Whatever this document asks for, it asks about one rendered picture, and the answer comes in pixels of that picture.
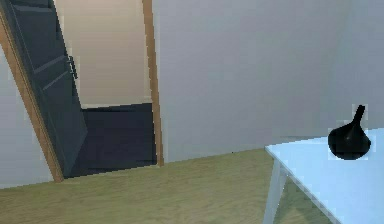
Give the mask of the dark grey room door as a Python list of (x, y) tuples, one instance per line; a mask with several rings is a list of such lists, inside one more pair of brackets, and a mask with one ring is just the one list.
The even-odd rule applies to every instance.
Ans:
[(87, 135), (73, 57), (53, 0), (0, 0), (61, 171), (68, 177)]

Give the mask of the white table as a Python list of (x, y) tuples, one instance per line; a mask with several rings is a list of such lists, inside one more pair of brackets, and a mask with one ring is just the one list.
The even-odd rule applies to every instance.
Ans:
[(267, 146), (274, 164), (262, 224), (273, 224), (287, 179), (333, 224), (384, 224), (384, 128), (366, 134), (371, 149), (357, 160), (335, 157), (325, 137)]

